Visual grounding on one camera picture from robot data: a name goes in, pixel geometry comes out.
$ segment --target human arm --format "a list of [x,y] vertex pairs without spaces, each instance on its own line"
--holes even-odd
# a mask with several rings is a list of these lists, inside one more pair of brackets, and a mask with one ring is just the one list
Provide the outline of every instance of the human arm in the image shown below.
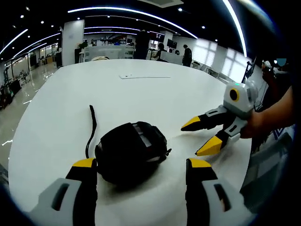
[[157,57],[160,57],[161,56],[161,51],[159,50],[155,56],[152,56],[152,58],[157,58]]
[[273,106],[263,112],[252,113],[248,124],[241,130],[241,138],[251,138],[294,123],[293,90],[290,87]]

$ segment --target white table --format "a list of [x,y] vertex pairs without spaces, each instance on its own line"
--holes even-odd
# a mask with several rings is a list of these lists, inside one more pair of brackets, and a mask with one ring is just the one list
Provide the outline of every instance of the white table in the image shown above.
[[[172,148],[155,175],[132,191],[114,192],[98,175],[96,225],[186,225],[186,158],[196,157],[196,150],[221,126],[197,132],[180,128],[193,116],[222,104],[224,91],[225,84],[205,72],[164,62],[103,60],[60,68],[31,101],[16,130],[9,160],[13,199],[22,210],[30,211],[46,187],[64,178],[73,163],[85,159],[91,104],[98,126],[90,156],[105,133],[137,121],[157,126]],[[202,158],[212,164],[218,177],[239,190],[250,147],[251,140],[240,139],[221,154]]]

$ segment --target window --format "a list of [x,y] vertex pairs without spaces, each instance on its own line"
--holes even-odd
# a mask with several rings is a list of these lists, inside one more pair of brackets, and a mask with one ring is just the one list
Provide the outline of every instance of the window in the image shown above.
[[215,52],[217,48],[217,43],[210,42],[203,39],[196,40],[196,45],[192,51],[192,58],[201,64],[212,66]]
[[251,62],[251,60],[244,57],[243,54],[229,48],[222,67],[222,74],[228,76],[235,82],[241,82],[244,77],[248,61]]

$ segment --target person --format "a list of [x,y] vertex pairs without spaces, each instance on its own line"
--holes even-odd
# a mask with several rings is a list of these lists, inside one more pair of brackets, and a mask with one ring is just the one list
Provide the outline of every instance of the person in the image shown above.
[[183,66],[190,67],[190,64],[192,62],[192,51],[190,48],[188,48],[187,45],[183,45],[185,52],[182,60]]
[[141,59],[141,60],[146,59],[147,52],[149,50],[149,42],[150,42],[150,36],[145,30],[140,31],[137,34],[134,59]]
[[[263,63],[261,68],[262,68],[262,78],[263,80],[266,81],[269,87],[265,92],[261,106],[255,110],[257,113],[263,112],[266,109],[273,106],[275,103],[277,103],[291,86],[290,74],[279,73],[275,77],[273,73],[273,68],[270,66],[269,62]],[[280,70],[288,71],[288,65],[284,65]],[[260,145],[267,140],[270,132],[271,130],[267,131],[266,133],[262,132],[253,137],[252,147],[251,147],[252,153],[256,152],[256,150],[258,150]]]
[[[270,63],[266,62],[261,66],[262,78],[266,81],[269,87],[265,92],[261,107],[257,110],[258,112],[262,112],[279,101],[291,86],[289,73],[277,74],[275,77],[272,71],[273,68],[271,66],[267,67],[266,65],[270,65]],[[289,64],[281,67],[280,71],[288,72]]]
[[247,125],[241,130],[241,138],[252,138],[288,127],[296,122],[293,104],[293,90],[290,87],[284,96],[262,112],[253,112]]
[[152,56],[152,58],[157,58],[157,61],[162,61],[162,62],[165,62],[165,60],[161,60],[161,52],[167,52],[165,49],[164,49],[164,44],[163,43],[159,43],[158,44],[158,48],[159,48],[159,51],[157,52],[157,54],[155,56]]

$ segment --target tiled floor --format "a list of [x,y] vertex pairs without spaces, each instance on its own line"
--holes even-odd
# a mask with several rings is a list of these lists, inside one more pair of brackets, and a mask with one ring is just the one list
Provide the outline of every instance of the tiled floor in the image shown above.
[[30,72],[31,81],[22,86],[11,104],[0,110],[0,164],[4,168],[8,169],[10,147],[23,113],[30,100],[56,71],[55,63],[43,65],[32,70]]

